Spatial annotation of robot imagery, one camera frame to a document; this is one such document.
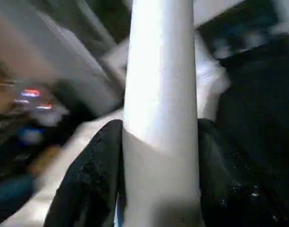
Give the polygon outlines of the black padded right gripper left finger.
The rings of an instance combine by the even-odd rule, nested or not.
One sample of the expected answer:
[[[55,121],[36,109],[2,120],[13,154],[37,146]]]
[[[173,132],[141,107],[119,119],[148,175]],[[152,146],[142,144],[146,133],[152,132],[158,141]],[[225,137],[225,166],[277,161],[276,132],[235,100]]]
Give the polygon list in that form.
[[[106,123],[66,171],[45,227],[112,227],[122,155],[122,121]]]

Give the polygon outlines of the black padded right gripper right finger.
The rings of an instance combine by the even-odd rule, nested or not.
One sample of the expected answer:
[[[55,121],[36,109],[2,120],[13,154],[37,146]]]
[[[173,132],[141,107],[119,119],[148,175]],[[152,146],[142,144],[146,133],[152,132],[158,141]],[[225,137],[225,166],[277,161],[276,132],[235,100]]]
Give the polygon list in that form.
[[[214,122],[198,119],[201,213],[207,227],[289,227],[287,178],[262,169]]]

